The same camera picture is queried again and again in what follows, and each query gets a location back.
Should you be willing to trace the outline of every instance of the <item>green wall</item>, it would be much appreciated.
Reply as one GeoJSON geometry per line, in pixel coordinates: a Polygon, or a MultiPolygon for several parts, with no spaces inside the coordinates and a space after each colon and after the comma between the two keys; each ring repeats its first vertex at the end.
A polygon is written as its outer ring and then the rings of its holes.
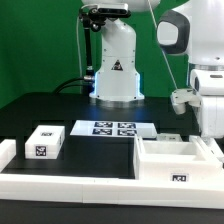
{"type": "MultiPolygon", "coordinates": [[[[1,0],[0,107],[28,92],[51,92],[60,83],[79,76],[76,18],[81,0],[1,0]]],[[[162,0],[156,19],[186,0],[162,0]]],[[[149,13],[125,20],[136,29],[136,68],[146,96],[169,96],[173,84],[149,13]]],[[[83,69],[85,46],[80,26],[83,69]]],[[[100,33],[92,33],[95,68],[100,67],[100,33]]],[[[185,87],[187,58],[168,59],[178,87],[185,87]]],[[[78,89],[67,90],[78,92],[78,89]]]]}

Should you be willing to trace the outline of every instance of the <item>robot camera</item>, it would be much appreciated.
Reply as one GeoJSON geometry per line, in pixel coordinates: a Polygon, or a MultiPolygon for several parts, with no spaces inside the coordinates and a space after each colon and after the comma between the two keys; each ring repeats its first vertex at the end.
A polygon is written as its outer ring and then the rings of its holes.
{"type": "Polygon", "coordinates": [[[128,10],[128,4],[98,4],[97,12],[105,17],[129,17],[130,11],[128,10]]]}

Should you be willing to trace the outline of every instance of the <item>open box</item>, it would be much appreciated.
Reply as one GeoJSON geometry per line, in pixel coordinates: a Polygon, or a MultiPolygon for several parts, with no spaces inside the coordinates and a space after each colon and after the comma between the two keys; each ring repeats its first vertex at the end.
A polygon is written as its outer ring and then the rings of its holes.
{"type": "Polygon", "coordinates": [[[136,136],[133,162],[135,178],[146,181],[201,182],[222,171],[222,163],[197,137],[174,142],[136,136]]]}

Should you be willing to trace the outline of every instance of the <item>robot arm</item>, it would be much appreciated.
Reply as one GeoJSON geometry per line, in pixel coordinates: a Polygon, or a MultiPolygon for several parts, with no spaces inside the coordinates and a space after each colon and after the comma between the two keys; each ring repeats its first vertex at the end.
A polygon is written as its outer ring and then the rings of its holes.
{"type": "Polygon", "coordinates": [[[224,1],[190,0],[166,12],[157,38],[164,52],[189,56],[187,84],[171,99],[177,113],[194,107],[203,137],[224,136],[224,1]]]}
{"type": "Polygon", "coordinates": [[[94,91],[89,95],[92,103],[122,108],[143,104],[140,74],[135,69],[136,33],[119,18],[128,18],[130,11],[146,11],[149,10],[149,6],[153,9],[159,2],[159,0],[83,0],[90,10],[87,14],[81,13],[84,15],[81,16],[81,20],[87,15],[91,29],[96,32],[101,30],[102,36],[101,67],[95,73],[94,91]]]}

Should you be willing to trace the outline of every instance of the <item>black table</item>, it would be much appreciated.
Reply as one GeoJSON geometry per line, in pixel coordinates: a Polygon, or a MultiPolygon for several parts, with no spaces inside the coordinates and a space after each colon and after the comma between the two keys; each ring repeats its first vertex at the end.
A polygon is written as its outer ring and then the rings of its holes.
{"type": "MultiPolygon", "coordinates": [[[[168,98],[147,98],[145,105],[109,109],[86,96],[26,94],[0,110],[0,138],[16,139],[17,156],[3,170],[10,174],[134,178],[132,138],[71,136],[76,120],[154,123],[158,133],[183,140],[199,135],[193,111],[173,112],[168,98]],[[25,142],[38,125],[64,125],[65,141],[57,160],[26,160],[25,142]]],[[[0,223],[222,223],[223,210],[0,200],[0,223]]]]}

